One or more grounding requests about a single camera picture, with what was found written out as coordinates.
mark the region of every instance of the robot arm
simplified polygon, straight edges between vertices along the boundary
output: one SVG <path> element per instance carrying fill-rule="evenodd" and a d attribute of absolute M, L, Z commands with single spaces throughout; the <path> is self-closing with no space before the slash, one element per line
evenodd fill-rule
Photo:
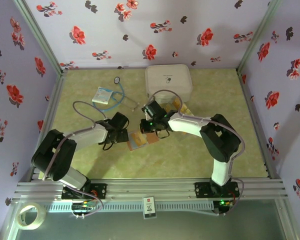
<path fill-rule="evenodd" d="M 167 113 L 156 101 L 150 102 L 142 111 L 146 119 L 142 119 L 140 130 L 142 133 L 153 133 L 157 131 L 186 132 L 201 137 L 213 157 L 213 173 L 211 176 L 214 188 L 225 186 L 229 181 L 229 168 L 231 156 L 238 150 L 241 141 L 229 130 L 210 123 L 214 121 L 233 129 L 229 122 L 221 115 L 214 117 L 195 119 L 188 115 L 180 116 L 177 111 Z"/>
<path fill-rule="evenodd" d="M 47 176 L 53 181 L 60 181 L 72 188 L 90 192 L 89 179 L 71 167 L 74 153 L 96 143 L 103 145 L 103 149 L 106 150 L 104 148 L 106 144 L 127 142 L 129 139 L 125 125 L 128 122 L 126 116 L 117 112 L 112 119 L 97 121 L 91 130 L 69 137 L 62 144 Z M 66 135 L 68 134 L 63 134 L 56 129 L 49 131 L 34 153 L 31 159 L 32 165 L 45 172 L 57 146 Z"/>

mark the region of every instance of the tape roll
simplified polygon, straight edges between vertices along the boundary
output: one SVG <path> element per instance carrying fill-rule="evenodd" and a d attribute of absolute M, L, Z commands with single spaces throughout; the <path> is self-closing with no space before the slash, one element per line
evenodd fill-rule
<path fill-rule="evenodd" d="M 36 218 L 32 223 L 27 224 L 25 221 L 26 213 L 29 212 L 29 210 L 32 208 L 35 208 L 35 210 L 37 212 Z M 19 229 L 34 230 L 42 225 L 42 223 L 44 222 L 44 220 L 46 218 L 46 214 L 47 214 L 46 209 L 44 209 L 42 206 L 40 206 L 39 204 L 37 204 L 35 202 L 29 202 L 17 211 L 16 217 L 15 217 L 15 222 Z"/>

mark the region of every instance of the floral wallpaper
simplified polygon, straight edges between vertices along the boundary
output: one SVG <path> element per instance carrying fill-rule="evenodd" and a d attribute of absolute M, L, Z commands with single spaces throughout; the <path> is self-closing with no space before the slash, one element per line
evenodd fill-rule
<path fill-rule="evenodd" d="M 56 79 L 15 4 L 0 1 L 0 231 L 17 183 L 31 166 Z"/>
<path fill-rule="evenodd" d="M 269 0 L 25 2 L 63 69 L 236 68 Z M 261 60 L 267 51 L 266 43 Z"/>
<path fill-rule="evenodd" d="M 241 73 L 300 227 L 300 0 L 282 1 Z"/>

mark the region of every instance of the sticker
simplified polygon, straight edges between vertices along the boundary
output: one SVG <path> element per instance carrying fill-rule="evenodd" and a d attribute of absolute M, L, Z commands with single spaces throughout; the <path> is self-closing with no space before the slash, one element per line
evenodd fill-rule
<path fill-rule="evenodd" d="M 143 218 L 156 218 L 155 199 L 153 196 L 143 198 Z"/>

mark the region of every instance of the white container lid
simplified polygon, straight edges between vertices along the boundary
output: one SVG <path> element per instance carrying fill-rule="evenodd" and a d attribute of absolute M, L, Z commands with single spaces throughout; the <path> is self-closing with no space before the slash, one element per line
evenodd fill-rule
<path fill-rule="evenodd" d="M 145 69 L 145 87 L 149 95 L 158 90 L 167 89 L 180 95 L 183 102 L 190 99 L 192 81 L 189 68 L 184 64 L 154 65 Z M 170 92 L 160 92 L 155 95 L 160 99 L 171 99 Z"/>

